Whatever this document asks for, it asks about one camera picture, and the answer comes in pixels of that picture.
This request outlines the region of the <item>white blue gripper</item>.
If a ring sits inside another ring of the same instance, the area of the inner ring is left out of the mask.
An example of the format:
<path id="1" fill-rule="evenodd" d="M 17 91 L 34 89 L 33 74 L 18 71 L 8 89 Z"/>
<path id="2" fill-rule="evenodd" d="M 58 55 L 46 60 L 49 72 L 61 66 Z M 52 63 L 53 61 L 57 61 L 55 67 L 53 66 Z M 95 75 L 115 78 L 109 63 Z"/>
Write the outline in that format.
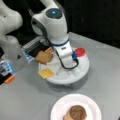
<path id="1" fill-rule="evenodd" d="M 67 41 L 61 45 L 54 45 L 54 49 L 57 51 L 60 60 L 62 61 L 62 65 L 66 69 L 72 69 L 74 67 L 72 53 L 73 50 L 71 48 L 70 42 Z"/>

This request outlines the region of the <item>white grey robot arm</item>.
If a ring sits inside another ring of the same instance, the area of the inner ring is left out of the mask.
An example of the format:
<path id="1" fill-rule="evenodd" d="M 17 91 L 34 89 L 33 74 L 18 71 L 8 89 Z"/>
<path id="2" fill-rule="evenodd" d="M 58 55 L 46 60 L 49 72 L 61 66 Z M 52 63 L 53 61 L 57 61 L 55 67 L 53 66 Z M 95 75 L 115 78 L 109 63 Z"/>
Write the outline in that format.
<path id="1" fill-rule="evenodd" d="M 65 69 L 73 67 L 72 48 L 67 33 L 67 23 L 64 12 L 53 0 L 45 0 L 43 4 L 46 8 L 39 14 L 32 16 L 31 25 L 34 32 L 44 36 L 49 40 L 61 65 Z M 9 33 L 18 29 L 22 25 L 22 16 L 19 12 L 9 8 L 3 0 L 0 0 L 0 46 L 6 58 L 16 62 L 17 56 L 23 57 L 18 40 L 9 36 Z"/>

